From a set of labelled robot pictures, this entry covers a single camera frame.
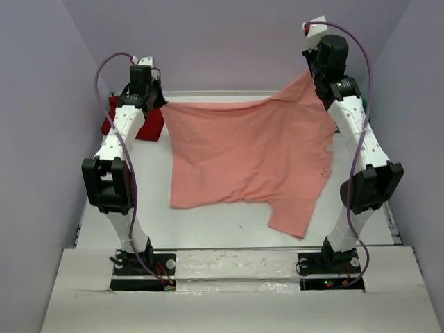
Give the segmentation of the pink t shirt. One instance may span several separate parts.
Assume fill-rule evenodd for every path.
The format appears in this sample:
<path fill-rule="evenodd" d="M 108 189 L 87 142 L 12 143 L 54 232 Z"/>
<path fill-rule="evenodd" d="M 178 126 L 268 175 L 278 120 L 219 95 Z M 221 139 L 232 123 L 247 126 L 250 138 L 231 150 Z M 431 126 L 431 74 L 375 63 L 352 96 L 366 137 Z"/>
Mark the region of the pink t shirt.
<path fill-rule="evenodd" d="M 336 126 L 309 72 L 260 101 L 170 102 L 170 204 L 268 203 L 271 228 L 303 238 L 330 174 Z"/>

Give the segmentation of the green crumpled t shirt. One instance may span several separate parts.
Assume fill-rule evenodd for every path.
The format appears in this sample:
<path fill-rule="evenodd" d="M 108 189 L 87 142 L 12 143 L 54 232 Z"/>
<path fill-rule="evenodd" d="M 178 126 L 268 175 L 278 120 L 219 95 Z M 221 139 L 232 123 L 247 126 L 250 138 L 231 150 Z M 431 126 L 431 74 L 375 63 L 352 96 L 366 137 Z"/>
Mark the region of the green crumpled t shirt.
<path fill-rule="evenodd" d="M 368 107 L 368 102 L 365 99 L 362 99 L 362 106 L 363 106 L 364 115 L 365 115 L 367 113 L 367 107 Z M 335 134 L 341 133 L 341 131 L 339 130 L 338 127 L 336 127 L 336 131 L 334 133 Z"/>

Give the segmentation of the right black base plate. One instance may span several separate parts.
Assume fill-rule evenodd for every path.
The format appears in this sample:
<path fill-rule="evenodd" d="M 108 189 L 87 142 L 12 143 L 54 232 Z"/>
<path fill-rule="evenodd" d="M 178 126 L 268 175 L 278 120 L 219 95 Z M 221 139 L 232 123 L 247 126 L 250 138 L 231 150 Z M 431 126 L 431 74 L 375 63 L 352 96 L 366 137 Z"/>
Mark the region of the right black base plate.
<path fill-rule="evenodd" d="M 338 257 L 324 256 L 321 251 L 301 252 L 295 270 L 301 291 L 364 290 L 356 250 Z"/>

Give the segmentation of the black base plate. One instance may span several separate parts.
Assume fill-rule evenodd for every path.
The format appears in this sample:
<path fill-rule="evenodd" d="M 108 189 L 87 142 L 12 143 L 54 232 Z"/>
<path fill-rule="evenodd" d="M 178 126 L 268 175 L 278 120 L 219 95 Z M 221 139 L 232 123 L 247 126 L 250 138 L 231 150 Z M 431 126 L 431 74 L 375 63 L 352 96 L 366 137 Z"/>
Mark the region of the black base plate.
<path fill-rule="evenodd" d="M 110 288 L 113 291 L 148 291 L 174 292 L 176 291 L 176 262 L 175 253 L 154 252 L 153 263 L 145 265 L 149 273 L 132 254 L 118 250 L 113 257 Z"/>
<path fill-rule="evenodd" d="M 356 250 L 338 257 L 324 256 L 321 251 L 301 252 L 295 270 L 301 291 L 364 290 Z"/>

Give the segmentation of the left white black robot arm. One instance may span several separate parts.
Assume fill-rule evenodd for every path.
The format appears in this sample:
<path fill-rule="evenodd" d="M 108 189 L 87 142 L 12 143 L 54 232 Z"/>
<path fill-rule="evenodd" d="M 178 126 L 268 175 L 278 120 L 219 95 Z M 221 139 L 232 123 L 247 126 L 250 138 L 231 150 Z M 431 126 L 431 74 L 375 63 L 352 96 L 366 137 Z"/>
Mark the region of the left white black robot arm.
<path fill-rule="evenodd" d="M 81 166 L 90 205 L 106 216 L 120 239 L 114 263 L 139 274 L 154 275 L 155 260 L 151 240 L 137 219 L 138 188 L 130 152 L 148 115 L 163 102 L 159 70 L 132 65 L 130 82 L 119 96 L 114 116 L 108 117 L 109 132 Z"/>

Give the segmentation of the red folded t shirt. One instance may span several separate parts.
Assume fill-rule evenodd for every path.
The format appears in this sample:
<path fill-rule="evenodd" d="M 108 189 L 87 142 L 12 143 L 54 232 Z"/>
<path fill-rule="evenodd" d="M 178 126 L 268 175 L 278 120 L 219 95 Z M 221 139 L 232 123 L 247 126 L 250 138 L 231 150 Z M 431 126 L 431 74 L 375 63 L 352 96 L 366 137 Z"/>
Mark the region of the red folded t shirt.
<path fill-rule="evenodd" d="M 115 112 L 117 109 L 118 96 L 110 96 L 108 98 L 108 103 L 110 106 L 109 116 L 112 120 L 115 118 Z M 149 115 L 144 125 L 139 129 L 136 139 L 148 142 L 157 142 L 160 138 L 160 134 L 164 127 L 164 118 L 161 113 L 160 108 L 153 109 Z"/>

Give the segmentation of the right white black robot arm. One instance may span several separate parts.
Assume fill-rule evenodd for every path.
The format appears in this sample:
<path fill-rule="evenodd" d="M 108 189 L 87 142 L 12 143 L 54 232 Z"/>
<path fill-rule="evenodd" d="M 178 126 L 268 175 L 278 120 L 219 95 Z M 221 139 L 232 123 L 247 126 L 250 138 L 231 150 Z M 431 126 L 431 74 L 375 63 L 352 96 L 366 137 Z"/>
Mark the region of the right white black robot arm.
<path fill-rule="evenodd" d="M 343 208 L 321 250 L 302 253 L 297 267 L 301 275 L 330 274 L 357 258 L 357 243 L 367 220 L 388 201 L 404 175 L 393 163 L 368 123 L 356 81 L 345 74 L 348 43 L 339 35 L 320 33 L 308 37 L 303 51 L 316 95 L 334 120 L 352 160 L 349 178 L 340 186 Z"/>

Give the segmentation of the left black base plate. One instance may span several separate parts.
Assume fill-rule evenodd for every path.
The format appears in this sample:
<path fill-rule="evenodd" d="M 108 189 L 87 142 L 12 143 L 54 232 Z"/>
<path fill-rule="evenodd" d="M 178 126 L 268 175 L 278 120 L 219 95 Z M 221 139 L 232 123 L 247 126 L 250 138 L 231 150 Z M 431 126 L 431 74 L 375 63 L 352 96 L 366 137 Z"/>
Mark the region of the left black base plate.
<path fill-rule="evenodd" d="M 113 291 L 148 291 L 174 292 L 176 291 L 176 262 L 175 253 L 154 252 L 153 263 L 145 265 L 149 273 L 132 254 L 118 250 L 113 257 L 110 288 Z"/>

